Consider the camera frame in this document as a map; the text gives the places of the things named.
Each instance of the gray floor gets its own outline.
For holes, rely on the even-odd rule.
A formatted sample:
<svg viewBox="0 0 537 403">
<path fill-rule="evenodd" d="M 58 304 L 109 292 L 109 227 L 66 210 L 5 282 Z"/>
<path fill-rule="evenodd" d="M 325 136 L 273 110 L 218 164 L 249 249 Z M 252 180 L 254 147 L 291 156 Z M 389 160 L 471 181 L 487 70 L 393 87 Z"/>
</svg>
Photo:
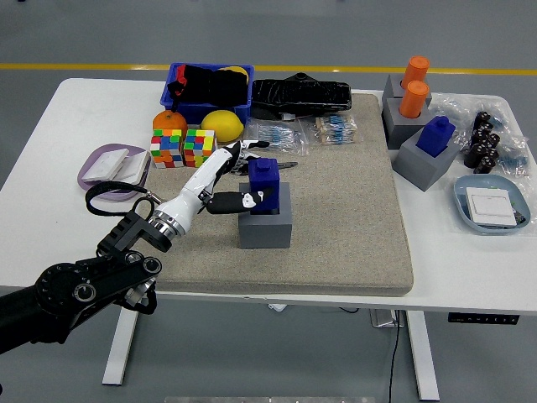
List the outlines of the gray floor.
<svg viewBox="0 0 537 403">
<path fill-rule="evenodd" d="M 404 66 L 411 55 L 423 54 L 436 67 L 536 69 L 536 4 L 3 0 L 0 64 Z M 386 79 L 315 76 L 362 89 L 382 89 Z M 56 87 L 70 77 L 163 81 L 165 71 L 0 70 L 0 185 Z M 537 76 L 430 74 L 428 80 L 434 92 L 506 98 L 537 151 Z M 107 308 L 64 346 L 27 345 L 0 356 L 0 401 L 162 402 L 169 395 L 388 399 L 395 333 L 371 328 L 366 310 L 352 315 L 292 306 L 277 314 L 263 305 L 162 299 L 153 316 L 139 320 L 120 388 L 100 386 L 117 315 L 116 307 Z M 450 324 L 445 313 L 426 318 L 442 401 L 534 400 L 536 318 L 522 317 L 515 327 Z M 406 330 L 394 376 L 399 401 L 418 401 Z"/>
</svg>

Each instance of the gray block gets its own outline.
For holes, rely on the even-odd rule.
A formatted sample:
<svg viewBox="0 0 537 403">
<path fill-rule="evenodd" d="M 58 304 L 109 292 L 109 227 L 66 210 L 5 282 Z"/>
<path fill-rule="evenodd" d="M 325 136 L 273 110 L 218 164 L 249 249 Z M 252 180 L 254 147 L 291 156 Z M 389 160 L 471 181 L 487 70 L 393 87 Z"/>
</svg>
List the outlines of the gray block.
<svg viewBox="0 0 537 403">
<path fill-rule="evenodd" d="M 249 183 L 240 183 L 239 191 L 250 191 Z M 293 214 L 289 182 L 279 183 L 279 214 L 261 215 L 243 212 L 238 215 L 241 249 L 282 249 L 291 245 Z"/>
<path fill-rule="evenodd" d="M 388 149 L 399 149 L 402 143 L 410 139 L 433 118 L 426 105 L 421 108 L 421 113 L 417 118 L 409 119 L 401 116 L 399 113 L 401 101 L 402 98 L 388 98 L 383 108 Z"/>
<path fill-rule="evenodd" d="M 384 87 L 383 92 L 383 106 L 384 103 L 388 98 L 402 98 L 404 95 L 404 89 L 401 86 L 401 81 L 403 80 L 404 74 L 390 74 L 388 75 L 388 79 L 386 80 L 386 86 Z M 430 105 L 430 101 L 432 100 L 432 96 L 430 94 L 427 95 L 427 98 L 425 99 L 425 105 L 427 107 Z"/>
<path fill-rule="evenodd" d="M 422 131 L 423 129 L 401 145 L 393 168 L 407 181 L 426 191 L 447 172 L 460 147 L 450 140 L 447 148 L 433 158 L 416 145 Z"/>
</svg>

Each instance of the orange cylinder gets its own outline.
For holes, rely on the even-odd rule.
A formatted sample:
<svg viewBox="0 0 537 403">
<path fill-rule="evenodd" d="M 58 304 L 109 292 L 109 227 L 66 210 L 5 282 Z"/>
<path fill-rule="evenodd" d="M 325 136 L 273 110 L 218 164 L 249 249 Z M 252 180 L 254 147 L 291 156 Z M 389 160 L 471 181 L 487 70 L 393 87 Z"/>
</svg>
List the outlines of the orange cylinder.
<svg viewBox="0 0 537 403">
<path fill-rule="evenodd" d="M 429 93 L 429 86 L 422 81 L 409 82 L 404 92 L 399 113 L 405 118 L 414 119 L 420 115 L 421 108 L 425 104 L 425 99 Z"/>
<path fill-rule="evenodd" d="M 401 86 L 406 90 L 409 82 L 423 81 L 427 70 L 429 70 L 429 59 L 424 56 L 412 56 L 409 65 L 406 66 Z"/>
</svg>

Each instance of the yellow lemon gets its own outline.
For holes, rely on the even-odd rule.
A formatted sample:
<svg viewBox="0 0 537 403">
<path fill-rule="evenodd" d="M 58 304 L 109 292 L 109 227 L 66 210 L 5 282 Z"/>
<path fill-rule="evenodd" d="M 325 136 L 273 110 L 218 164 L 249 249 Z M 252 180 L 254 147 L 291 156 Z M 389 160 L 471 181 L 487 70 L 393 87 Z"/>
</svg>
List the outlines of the yellow lemon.
<svg viewBox="0 0 537 403">
<path fill-rule="evenodd" d="M 248 80 L 249 80 L 248 72 L 239 65 L 230 65 L 229 67 L 222 67 L 221 69 L 218 69 L 218 70 L 231 70 L 231 71 L 235 71 L 236 73 L 243 73 L 246 76 L 246 83 L 248 84 Z"/>
<path fill-rule="evenodd" d="M 235 113 L 220 110 L 205 116 L 201 129 L 214 130 L 219 143 L 229 143 L 241 135 L 244 125 Z"/>
</svg>

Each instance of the yellow floor line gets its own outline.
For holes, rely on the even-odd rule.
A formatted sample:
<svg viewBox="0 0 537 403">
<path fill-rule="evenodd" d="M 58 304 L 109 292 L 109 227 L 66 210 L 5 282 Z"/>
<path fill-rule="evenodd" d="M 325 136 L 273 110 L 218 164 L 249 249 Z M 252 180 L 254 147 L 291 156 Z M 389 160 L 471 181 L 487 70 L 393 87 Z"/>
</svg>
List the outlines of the yellow floor line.
<svg viewBox="0 0 537 403">
<path fill-rule="evenodd" d="M 316 73 L 402 73 L 404 67 L 366 65 L 256 65 L 256 71 L 304 71 Z M 80 64 L 80 63 L 0 63 L 0 70 L 115 70 L 167 71 L 169 65 Z M 537 69 L 466 69 L 431 67 L 430 74 L 477 76 L 537 76 Z"/>
</svg>

